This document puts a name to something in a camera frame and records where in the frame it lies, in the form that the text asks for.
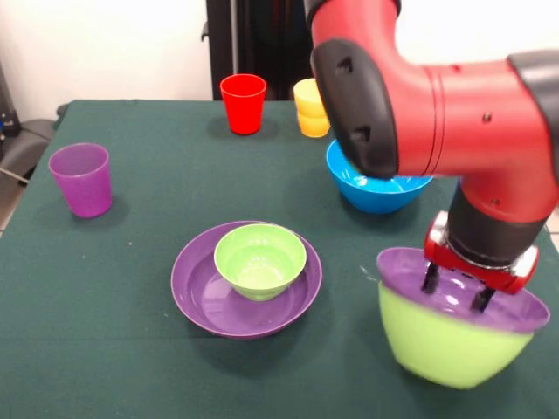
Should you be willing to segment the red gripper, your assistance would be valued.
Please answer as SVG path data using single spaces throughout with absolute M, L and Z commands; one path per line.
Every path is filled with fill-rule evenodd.
M 517 293 L 532 278 L 539 259 L 539 249 L 532 245 L 510 266 L 496 268 L 477 264 L 461 257 L 450 245 L 448 213 L 440 211 L 434 218 L 424 241 L 424 257 L 429 262 L 421 290 L 434 293 L 439 283 L 439 267 L 465 273 L 483 285 L 474 295 L 469 310 L 483 313 L 496 291 Z

